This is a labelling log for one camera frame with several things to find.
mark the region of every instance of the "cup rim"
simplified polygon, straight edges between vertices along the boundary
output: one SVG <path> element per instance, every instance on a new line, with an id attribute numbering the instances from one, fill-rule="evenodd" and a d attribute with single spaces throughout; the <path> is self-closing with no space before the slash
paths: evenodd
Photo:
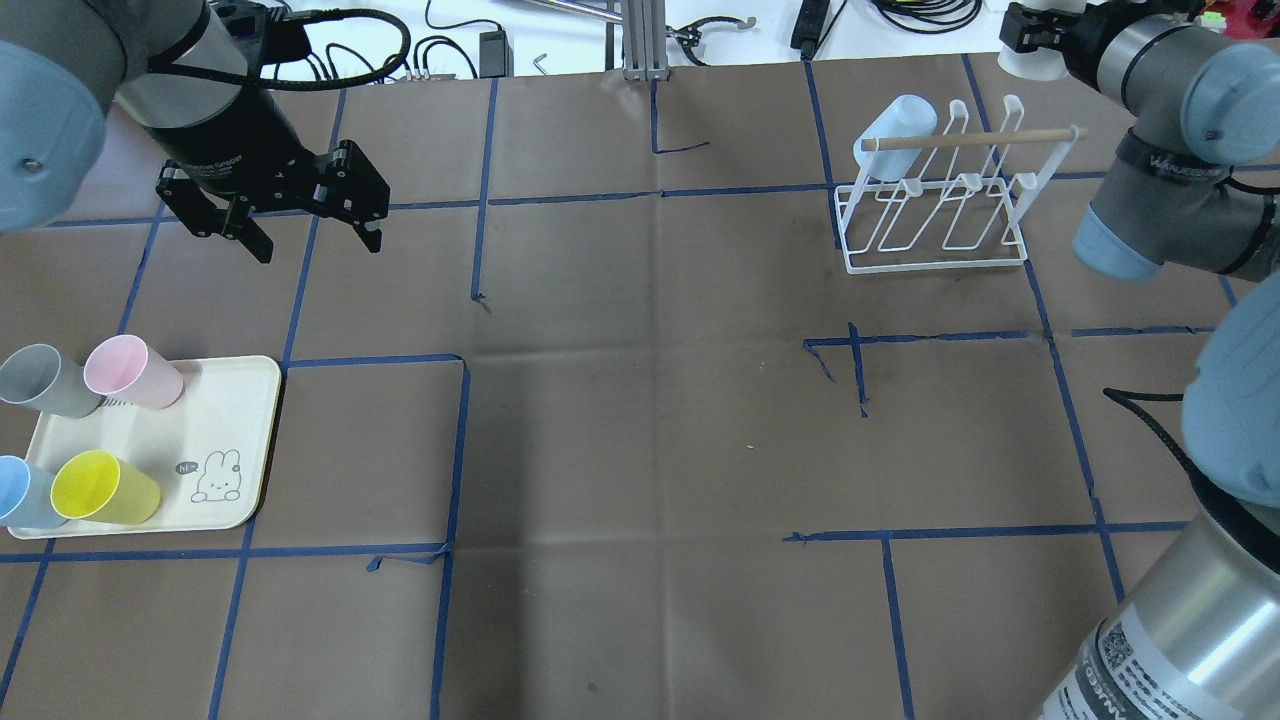
<path id="1" fill-rule="evenodd" d="M 105 352 L 109 351 L 109 350 L 113 350 L 114 346 L 116 346 L 116 345 L 124 345 L 124 343 L 128 343 L 128 345 L 132 345 L 132 346 L 136 346 L 136 347 L 137 346 L 142 347 L 142 352 L 143 352 L 143 355 L 142 355 L 142 366 L 138 368 L 138 373 L 136 375 L 133 375 L 133 378 L 129 379 L 129 382 L 124 383 L 120 387 L 114 387 L 114 388 L 95 387 L 95 383 L 90 382 L 90 372 L 88 372 L 90 365 L 93 363 L 93 357 L 97 356 L 99 357 L 99 363 L 101 363 L 102 360 L 101 360 L 101 356 L 99 355 L 100 350 L 102 350 L 104 355 L 105 355 Z M 97 343 L 97 347 L 93 348 L 93 352 L 90 352 L 88 354 L 88 359 L 84 360 L 84 387 L 87 387 L 92 392 L 96 392 L 96 393 L 106 396 L 106 397 L 118 396 L 122 392 L 125 392 L 131 387 L 133 387 L 133 384 L 138 382 L 138 379 L 143 375 L 143 373 L 146 373 L 147 366 L 150 364 L 151 364 L 151 352 L 150 352 L 150 346 L 147 345 L 147 341 L 142 340 L 141 337 L 138 337 L 136 334 L 128 334 L 128 333 L 122 333 L 122 334 L 111 336 L 111 337 L 104 340 L 102 342 Z"/>
<path id="2" fill-rule="evenodd" d="M 115 487 L 111 488 L 111 493 L 108 495 L 106 500 L 104 500 L 102 503 L 99 505 L 97 507 L 93 507 L 88 512 L 82 512 L 79 515 L 68 515 L 68 514 L 65 514 L 65 512 L 63 512 L 61 510 L 58 509 L 58 502 L 54 501 L 54 489 L 58 487 L 58 479 L 63 477 L 63 473 L 67 471 L 67 468 L 69 468 L 73 462 L 81 460 L 86 455 L 102 455 L 102 456 L 106 456 L 111 461 L 111 464 L 115 466 L 115 478 L 114 478 Z M 113 455 L 113 454 L 110 454 L 110 452 L 108 452 L 105 450 L 86 450 L 84 452 L 81 452 L 76 457 L 72 457 L 65 464 L 63 464 L 63 466 L 58 470 L 58 474 L 54 475 L 54 482 L 50 483 L 50 486 L 49 486 L 49 503 L 54 507 L 54 512 L 58 512 L 59 515 L 61 515 L 63 518 L 67 518 L 68 520 L 83 520 L 84 518 L 88 518 L 90 515 L 92 515 L 92 514 L 102 510 L 104 507 L 108 506 L 108 503 L 111 502 L 111 498 L 114 498 L 115 493 L 119 492 L 119 489 L 120 489 L 120 474 L 122 474 L 122 468 L 120 468 L 120 459 L 119 457 L 116 457 L 115 455 Z"/>
<path id="3" fill-rule="evenodd" d="M 22 501 L 27 498 L 27 493 L 31 492 L 31 464 L 23 460 L 22 457 L 18 457 L 17 455 L 0 455 L 0 465 L 5 464 L 13 465 L 14 461 L 17 461 L 17 465 L 23 469 L 23 480 L 26 487 L 22 489 L 18 501 L 13 503 L 13 507 L 5 510 L 4 512 L 0 512 L 0 523 L 4 523 L 4 520 L 6 520 L 9 515 L 13 515 L 18 510 L 18 507 L 22 506 Z"/>
<path id="4" fill-rule="evenodd" d="M 32 395 L 31 397 L 26 397 L 26 398 L 22 398 L 22 400 L 18 400 L 18 398 L 14 398 L 14 397 L 12 397 L 9 395 L 5 395 L 4 393 L 4 383 L 0 383 L 0 400 L 4 400 L 9 405 L 29 405 L 32 402 L 38 401 L 46 392 L 49 392 L 50 389 L 54 388 L 55 384 L 58 384 L 58 378 L 61 377 L 61 374 L 63 374 L 63 354 L 61 354 L 61 351 L 59 351 L 52 345 L 49 345 L 47 342 L 33 342 L 33 343 L 31 343 L 31 345 L 28 345 L 26 347 L 20 347 L 20 348 L 15 350 L 13 355 L 10 355 L 9 357 L 5 359 L 4 363 L 0 363 L 0 377 L 4 377 L 5 368 L 9 368 L 10 366 L 9 363 L 13 363 L 14 359 L 19 357 L 23 354 L 28 354 L 29 355 L 29 354 L 33 354 L 33 352 L 44 352 L 46 355 L 49 352 L 52 352 L 54 361 L 58 363 L 58 368 L 54 370 L 54 379 L 49 384 L 46 384 L 44 388 L 41 388 L 41 391 L 37 392 L 36 395 Z"/>

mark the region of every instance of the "light blue cup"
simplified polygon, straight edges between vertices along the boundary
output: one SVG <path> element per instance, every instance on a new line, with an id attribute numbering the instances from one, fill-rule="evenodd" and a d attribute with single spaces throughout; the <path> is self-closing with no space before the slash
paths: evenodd
<path id="1" fill-rule="evenodd" d="M 49 500 L 54 475 L 22 457 L 0 455 L 0 525 L 56 528 L 67 521 Z"/>

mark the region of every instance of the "black power adapter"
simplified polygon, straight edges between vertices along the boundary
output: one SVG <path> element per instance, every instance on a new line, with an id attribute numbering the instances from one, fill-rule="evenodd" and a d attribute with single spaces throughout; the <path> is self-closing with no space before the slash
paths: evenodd
<path id="1" fill-rule="evenodd" d="M 827 24 L 827 10 L 829 9 L 831 0 L 804 0 L 801 3 L 796 27 L 791 31 L 791 49 L 800 51 L 800 59 L 813 60 L 813 56 L 818 54 L 822 27 Z"/>
<path id="2" fill-rule="evenodd" d="M 507 31 L 494 29 L 480 33 L 480 77 L 511 77 L 515 65 Z"/>

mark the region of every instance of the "tray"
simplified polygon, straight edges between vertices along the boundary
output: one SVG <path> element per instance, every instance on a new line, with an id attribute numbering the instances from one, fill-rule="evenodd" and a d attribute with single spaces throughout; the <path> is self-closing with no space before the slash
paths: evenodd
<path id="1" fill-rule="evenodd" d="M 87 418 L 42 413 L 27 461 L 50 473 L 86 450 L 106 450 L 160 484 L 160 509 L 140 525 L 68 520 L 50 529 L 9 528 L 20 539 L 223 530 L 257 507 L 280 396 L 275 360 L 174 360 L 186 388 L 164 410 L 108 400 Z"/>

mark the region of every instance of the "wooden dowel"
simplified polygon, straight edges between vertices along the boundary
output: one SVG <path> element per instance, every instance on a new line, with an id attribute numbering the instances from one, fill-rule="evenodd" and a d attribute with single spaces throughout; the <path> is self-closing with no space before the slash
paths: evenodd
<path id="1" fill-rule="evenodd" d="M 970 147 L 974 145 L 1021 145 L 1025 142 L 1062 142 L 1084 140 L 1089 131 L 1071 126 L 1053 129 L 1023 129 L 1015 132 L 972 132 L 955 135 L 925 135 L 919 137 L 868 137 L 864 151 L 874 150 L 929 150 L 933 147 Z"/>

